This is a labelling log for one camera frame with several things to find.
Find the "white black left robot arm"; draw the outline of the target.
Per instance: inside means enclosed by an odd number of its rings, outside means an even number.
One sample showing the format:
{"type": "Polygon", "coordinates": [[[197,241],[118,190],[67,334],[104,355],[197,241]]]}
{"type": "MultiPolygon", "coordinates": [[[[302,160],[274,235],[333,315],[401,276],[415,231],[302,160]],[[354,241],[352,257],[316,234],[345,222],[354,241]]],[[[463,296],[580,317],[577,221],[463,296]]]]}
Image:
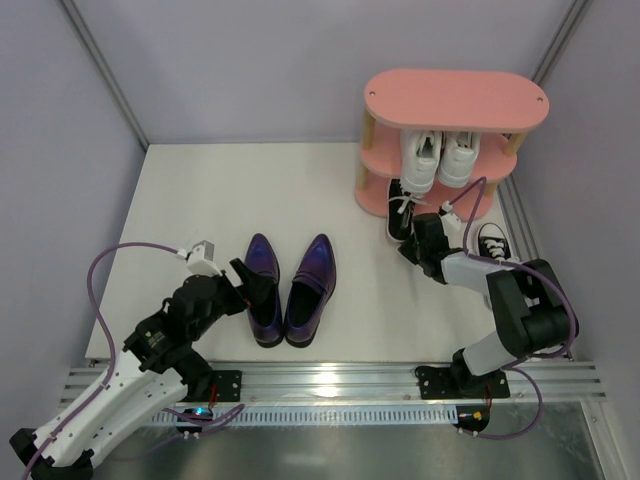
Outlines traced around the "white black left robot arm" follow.
{"type": "Polygon", "coordinates": [[[221,317],[264,303],[273,278],[231,265],[225,272],[192,275],[142,320],[107,370],[63,413],[37,429],[23,428],[10,445],[26,479],[88,479],[118,443],[156,412],[183,399],[208,399],[216,373],[194,342],[221,317]]]}

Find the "black canvas sneaker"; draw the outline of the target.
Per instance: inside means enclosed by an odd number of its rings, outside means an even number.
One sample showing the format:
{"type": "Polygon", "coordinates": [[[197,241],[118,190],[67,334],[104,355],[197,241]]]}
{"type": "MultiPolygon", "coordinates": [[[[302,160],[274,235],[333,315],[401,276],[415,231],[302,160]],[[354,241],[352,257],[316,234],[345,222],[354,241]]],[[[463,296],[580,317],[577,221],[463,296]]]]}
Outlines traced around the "black canvas sneaker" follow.
{"type": "Polygon", "coordinates": [[[427,205],[425,195],[405,191],[399,179],[387,189],[387,234],[395,242],[404,242],[412,233],[412,218],[417,205],[427,205]]]}
{"type": "Polygon", "coordinates": [[[509,240],[496,223],[484,223],[477,232],[477,251],[481,257],[498,262],[515,261],[519,259],[512,255],[509,240]]]}

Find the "white sneaker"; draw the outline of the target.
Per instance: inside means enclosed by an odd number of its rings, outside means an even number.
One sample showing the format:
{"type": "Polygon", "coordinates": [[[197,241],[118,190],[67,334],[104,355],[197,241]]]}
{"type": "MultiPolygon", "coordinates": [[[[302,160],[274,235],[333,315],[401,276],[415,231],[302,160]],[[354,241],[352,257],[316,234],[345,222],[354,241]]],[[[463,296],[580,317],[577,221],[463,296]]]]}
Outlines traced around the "white sneaker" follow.
{"type": "Polygon", "coordinates": [[[462,188],[469,181],[480,153],[479,132],[447,132],[438,167],[438,180],[450,188],[462,188]]]}
{"type": "Polygon", "coordinates": [[[442,131],[401,131],[400,184],[405,192],[424,195],[431,190],[441,159],[442,141],[442,131]]]}

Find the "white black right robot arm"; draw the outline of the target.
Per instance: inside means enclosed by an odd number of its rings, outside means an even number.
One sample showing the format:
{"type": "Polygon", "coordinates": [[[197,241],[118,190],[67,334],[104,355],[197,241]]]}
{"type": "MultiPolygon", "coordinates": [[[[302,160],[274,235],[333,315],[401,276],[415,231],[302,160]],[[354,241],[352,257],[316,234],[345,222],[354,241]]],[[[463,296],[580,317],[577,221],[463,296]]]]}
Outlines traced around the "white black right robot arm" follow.
{"type": "Polygon", "coordinates": [[[544,349],[567,347],[576,336],[575,313],[545,260],[499,262],[452,248],[444,218],[436,213],[413,219],[399,253],[442,285],[487,296],[492,307],[490,334],[455,352],[447,368],[416,369],[424,399],[507,398],[505,368],[544,349]]]}

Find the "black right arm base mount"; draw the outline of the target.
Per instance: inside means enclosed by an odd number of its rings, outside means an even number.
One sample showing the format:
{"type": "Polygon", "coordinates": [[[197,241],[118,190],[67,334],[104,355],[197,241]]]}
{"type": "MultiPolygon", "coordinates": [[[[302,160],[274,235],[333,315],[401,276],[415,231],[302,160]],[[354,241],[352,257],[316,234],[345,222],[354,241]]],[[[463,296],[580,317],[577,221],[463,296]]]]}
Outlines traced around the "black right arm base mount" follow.
{"type": "Polygon", "coordinates": [[[511,396],[506,374],[500,370],[482,376],[450,367],[418,366],[414,370],[423,400],[506,399],[511,396]]]}

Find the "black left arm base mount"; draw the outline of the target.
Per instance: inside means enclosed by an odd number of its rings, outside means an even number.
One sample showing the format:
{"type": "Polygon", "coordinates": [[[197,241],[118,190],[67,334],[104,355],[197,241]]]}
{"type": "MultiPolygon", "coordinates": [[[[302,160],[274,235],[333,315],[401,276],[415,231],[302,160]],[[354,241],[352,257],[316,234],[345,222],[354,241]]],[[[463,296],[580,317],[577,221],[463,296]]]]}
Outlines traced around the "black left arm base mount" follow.
{"type": "Polygon", "coordinates": [[[241,388],[242,372],[240,370],[213,370],[204,376],[197,387],[195,399],[211,404],[239,402],[241,388]]]}

